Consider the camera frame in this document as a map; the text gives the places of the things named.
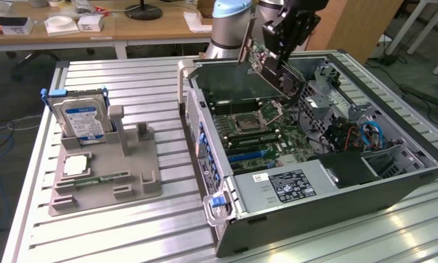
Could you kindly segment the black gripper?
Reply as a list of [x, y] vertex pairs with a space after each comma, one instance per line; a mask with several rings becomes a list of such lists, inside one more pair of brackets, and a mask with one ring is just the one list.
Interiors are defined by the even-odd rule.
[[267, 68], [280, 68], [287, 62], [291, 51], [300, 45], [320, 21], [315, 12], [326, 5], [323, 1], [284, 1], [276, 18], [262, 26], [263, 45], [270, 57]]

